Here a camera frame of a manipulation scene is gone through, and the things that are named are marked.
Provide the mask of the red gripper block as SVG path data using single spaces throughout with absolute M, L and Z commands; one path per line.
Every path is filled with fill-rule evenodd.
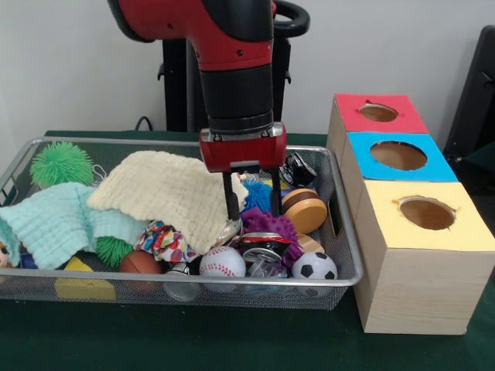
M 285 160 L 287 134 L 279 136 L 243 139 L 233 141 L 214 141 L 208 133 L 199 138 L 200 152 L 209 172 L 222 172 L 227 215 L 230 220 L 240 216 L 237 194 L 233 191 L 231 171 L 236 168 L 258 166 L 269 169 L 271 176 L 271 214 L 280 216 L 282 210 L 279 167 Z

